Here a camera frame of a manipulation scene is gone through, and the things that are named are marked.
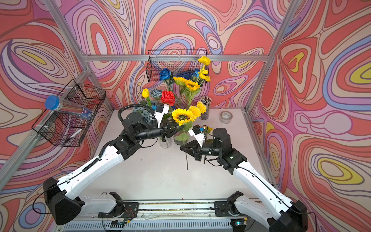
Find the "yellow tulip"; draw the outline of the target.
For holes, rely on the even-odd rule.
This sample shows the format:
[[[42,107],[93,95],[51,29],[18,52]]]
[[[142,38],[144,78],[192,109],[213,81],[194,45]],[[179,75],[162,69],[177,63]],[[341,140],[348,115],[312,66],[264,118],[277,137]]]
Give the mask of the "yellow tulip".
[[[150,100],[150,93],[149,93],[149,90],[148,89],[143,89],[143,91],[142,91],[142,97],[147,101],[148,106],[151,108],[152,107],[152,103],[151,103],[151,100]]]

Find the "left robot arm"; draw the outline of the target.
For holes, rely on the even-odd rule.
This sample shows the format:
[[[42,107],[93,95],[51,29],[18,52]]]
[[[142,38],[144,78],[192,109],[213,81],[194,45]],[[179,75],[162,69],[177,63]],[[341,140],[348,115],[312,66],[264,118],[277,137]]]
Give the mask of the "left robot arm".
[[[162,122],[168,105],[160,109],[142,104],[131,104],[119,109],[118,118],[123,125],[122,133],[107,142],[100,153],[75,171],[59,180],[49,178],[43,183],[43,195],[57,225],[64,225],[84,214],[108,214],[117,218],[127,213],[120,196],[111,192],[110,197],[85,199],[79,194],[112,167],[127,160],[142,148],[142,141],[161,138],[165,141],[183,129],[176,122]]]

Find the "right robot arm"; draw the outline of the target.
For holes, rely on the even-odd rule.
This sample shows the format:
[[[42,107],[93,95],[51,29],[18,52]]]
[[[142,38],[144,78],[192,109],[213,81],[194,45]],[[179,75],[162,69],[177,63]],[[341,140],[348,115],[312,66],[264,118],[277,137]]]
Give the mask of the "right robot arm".
[[[200,161],[215,156],[219,165],[247,185],[261,203],[245,197],[237,191],[227,199],[232,215],[244,214],[259,222],[271,232],[306,232],[309,228],[307,207],[301,201],[290,198],[275,189],[261,176],[247,158],[232,147],[231,137],[224,128],[213,130],[212,142],[206,142],[205,129],[198,125],[189,130],[195,140],[180,150]]]

